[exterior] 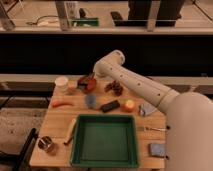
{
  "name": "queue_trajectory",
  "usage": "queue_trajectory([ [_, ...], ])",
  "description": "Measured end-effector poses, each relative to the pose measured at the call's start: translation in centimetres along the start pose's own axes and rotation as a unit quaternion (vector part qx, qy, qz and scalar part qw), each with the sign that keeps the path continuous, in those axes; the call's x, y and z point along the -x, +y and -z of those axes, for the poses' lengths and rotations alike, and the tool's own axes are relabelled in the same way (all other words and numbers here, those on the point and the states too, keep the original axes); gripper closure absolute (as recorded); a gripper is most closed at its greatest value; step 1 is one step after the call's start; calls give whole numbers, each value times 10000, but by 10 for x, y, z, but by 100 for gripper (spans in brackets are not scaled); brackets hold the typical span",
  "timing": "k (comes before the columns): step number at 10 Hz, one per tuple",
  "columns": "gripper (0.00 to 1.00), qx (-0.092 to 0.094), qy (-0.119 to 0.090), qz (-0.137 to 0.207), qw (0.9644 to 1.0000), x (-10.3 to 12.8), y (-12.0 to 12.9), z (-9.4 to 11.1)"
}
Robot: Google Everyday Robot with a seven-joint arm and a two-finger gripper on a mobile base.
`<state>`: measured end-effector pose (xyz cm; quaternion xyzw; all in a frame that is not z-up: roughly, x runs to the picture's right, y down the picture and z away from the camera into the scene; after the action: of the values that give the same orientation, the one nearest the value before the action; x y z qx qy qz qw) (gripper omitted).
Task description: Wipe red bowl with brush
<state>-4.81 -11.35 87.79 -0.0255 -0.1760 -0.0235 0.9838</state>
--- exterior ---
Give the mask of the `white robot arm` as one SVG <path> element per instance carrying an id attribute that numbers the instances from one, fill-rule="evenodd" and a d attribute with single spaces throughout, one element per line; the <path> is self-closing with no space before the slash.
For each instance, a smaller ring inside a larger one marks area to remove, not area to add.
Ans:
<path id="1" fill-rule="evenodd" d="M 213 171 L 213 101 L 197 92 L 176 90 L 122 67 L 114 50 L 93 68 L 134 91 L 166 115 L 165 171 Z"/>

